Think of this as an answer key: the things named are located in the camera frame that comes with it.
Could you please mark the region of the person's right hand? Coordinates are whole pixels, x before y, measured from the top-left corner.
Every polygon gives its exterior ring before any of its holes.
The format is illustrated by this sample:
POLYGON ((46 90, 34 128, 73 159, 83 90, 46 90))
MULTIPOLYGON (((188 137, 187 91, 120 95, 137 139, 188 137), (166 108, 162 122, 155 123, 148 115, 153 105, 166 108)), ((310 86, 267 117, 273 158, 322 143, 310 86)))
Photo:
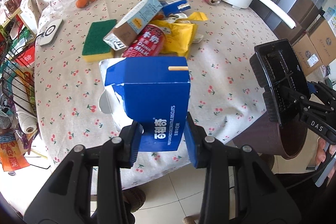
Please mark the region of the person's right hand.
MULTIPOLYGON (((315 164, 320 165, 322 162, 326 160, 326 151, 324 150, 326 146, 326 141, 322 138, 318 138, 318 146, 317 146, 317 152, 315 156, 315 164)), ((335 153, 335 145, 329 146, 329 154, 333 155, 335 153)), ((328 179, 330 180, 333 177, 333 174, 335 173, 335 164, 332 167, 331 171, 327 175, 328 179)))

